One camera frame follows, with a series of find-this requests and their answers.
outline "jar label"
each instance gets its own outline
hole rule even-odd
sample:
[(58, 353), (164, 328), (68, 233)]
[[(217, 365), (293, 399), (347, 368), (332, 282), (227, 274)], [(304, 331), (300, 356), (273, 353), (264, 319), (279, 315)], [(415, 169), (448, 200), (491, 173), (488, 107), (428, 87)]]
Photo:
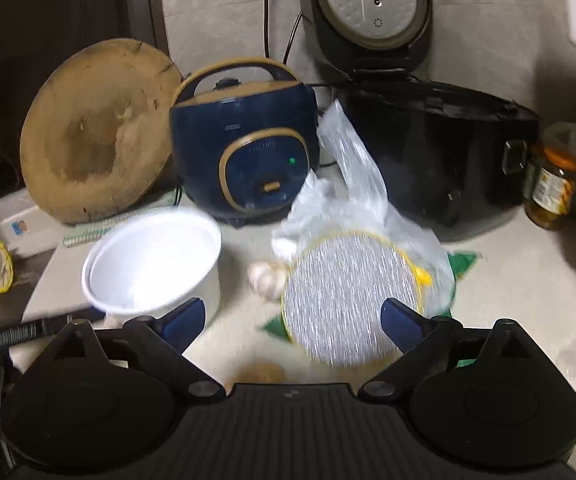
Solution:
[(566, 215), (570, 211), (570, 200), (574, 190), (573, 182), (542, 168), (532, 191), (532, 199), (546, 211)]

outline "black cable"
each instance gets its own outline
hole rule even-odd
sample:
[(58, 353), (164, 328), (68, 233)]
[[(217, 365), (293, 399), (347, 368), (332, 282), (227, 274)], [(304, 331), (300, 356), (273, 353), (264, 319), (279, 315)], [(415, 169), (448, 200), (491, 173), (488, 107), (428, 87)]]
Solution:
[(268, 0), (263, 0), (263, 51), (268, 59), (270, 58), (270, 45), (268, 40)]
[(294, 20), (294, 25), (292, 26), (292, 32), (290, 33), (290, 39), (288, 40), (288, 46), (286, 47), (286, 52), (283, 54), (283, 64), (287, 64), (288, 56), (290, 55), (290, 49), (292, 48), (292, 42), (294, 41), (294, 36), (297, 33), (297, 27), (299, 26), (299, 22), (303, 17), (303, 13), (299, 11), (297, 15), (297, 19)]
[(346, 83), (348, 83), (348, 81), (337, 81), (337, 82), (335, 82), (335, 83), (306, 83), (306, 85), (312, 86), (312, 88), (318, 88), (318, 87), (321, 87), (321, 86), (328, 86), (328, 87), (330, 87), (330, 88), (334, 88), (334, 87), (337, 87), (337, 86), (343, 86), (343, 85), (345, 85)]
[(181, 202), (181, 197), (183, 197), (183, 187), (177, 186), (175, 188), (175, 201), (173, 205), (177, 206)]

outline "wooden cutting board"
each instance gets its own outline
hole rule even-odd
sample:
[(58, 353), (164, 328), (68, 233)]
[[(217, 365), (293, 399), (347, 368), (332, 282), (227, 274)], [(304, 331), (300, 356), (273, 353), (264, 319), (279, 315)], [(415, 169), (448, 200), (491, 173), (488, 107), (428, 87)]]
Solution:
[(168, 111), (180, 84), (175, 64), (142, 41), (101, 41), (69, 58), (40, 88), (21, 132), (34, 202), (66, 223), (135, 203), (170, 155)]

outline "orange jar lid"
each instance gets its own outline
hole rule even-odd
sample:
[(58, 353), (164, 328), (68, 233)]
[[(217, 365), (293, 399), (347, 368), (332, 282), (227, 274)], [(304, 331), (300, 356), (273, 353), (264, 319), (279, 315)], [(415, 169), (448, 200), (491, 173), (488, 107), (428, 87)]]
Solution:
[(558, 168), (568, 171), (576, 171), (576, 158), (566, 152), (560, 152), (554, 148), (543, 148), (546, 158)]

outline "white container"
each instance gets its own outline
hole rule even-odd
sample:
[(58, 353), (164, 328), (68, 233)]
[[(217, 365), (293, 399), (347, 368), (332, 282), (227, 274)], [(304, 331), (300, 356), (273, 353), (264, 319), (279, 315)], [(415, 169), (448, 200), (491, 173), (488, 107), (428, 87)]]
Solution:
[(206, 325), (221, 293), (221, 231), (188, 207), (157, 210), (115, 227), (90, 250), (81, 273), (85, 297), (120, 326), (135, 316), (162, 317), (188, 298), (206, 308)]

